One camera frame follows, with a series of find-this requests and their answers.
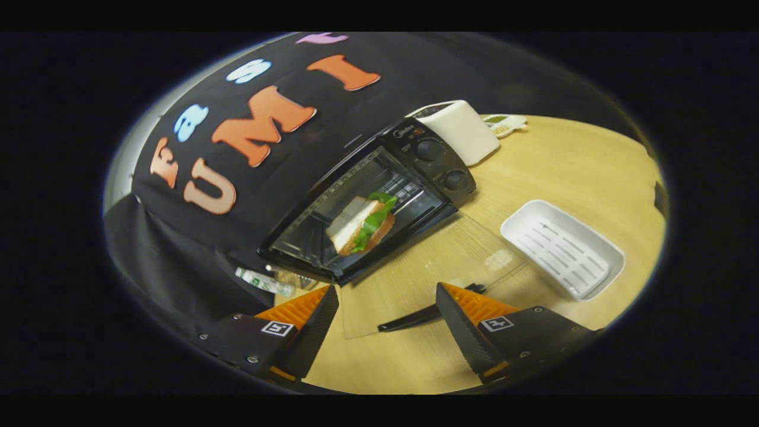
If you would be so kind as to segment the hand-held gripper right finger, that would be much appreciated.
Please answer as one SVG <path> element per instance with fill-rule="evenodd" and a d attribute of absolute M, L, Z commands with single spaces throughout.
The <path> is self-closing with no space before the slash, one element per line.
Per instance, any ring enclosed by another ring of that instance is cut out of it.
<path fill-rule="evenodd" d="M 547 307 L 520 309 L 448 283 L 437 284 L 436 306 L 483 384 L 525 380 L 597 338 L 595 330 Z"/>

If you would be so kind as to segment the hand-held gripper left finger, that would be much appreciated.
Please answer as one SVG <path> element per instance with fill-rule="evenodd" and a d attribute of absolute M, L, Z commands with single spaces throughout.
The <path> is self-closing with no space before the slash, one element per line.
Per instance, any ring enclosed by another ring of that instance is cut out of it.
<path fill-rule="evenodd" d="M 305 378 L 333 324 L 339 298 L 322 286 L 263 313 L 234 313 L 199 331 L 199 347 L 263 381 Z"/>

